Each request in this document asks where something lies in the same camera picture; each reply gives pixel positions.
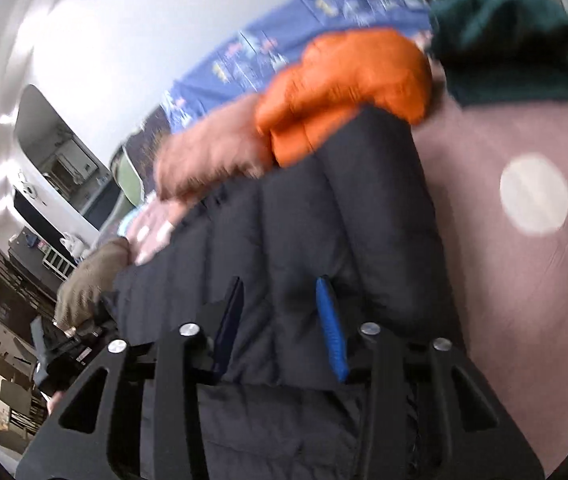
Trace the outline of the person's left hand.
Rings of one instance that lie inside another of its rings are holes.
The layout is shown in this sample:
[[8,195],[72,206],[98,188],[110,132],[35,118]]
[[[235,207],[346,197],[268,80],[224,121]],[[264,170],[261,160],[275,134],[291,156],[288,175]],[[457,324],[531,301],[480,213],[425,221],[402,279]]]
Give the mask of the person's left hand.
[[63,391],[57,391],[49,397],[48,402],[46,402],[46,407],[48,408],[49,414],[52,414],[57,405],[60,404],[60,401],[63,400],[64,394],[65,393]]

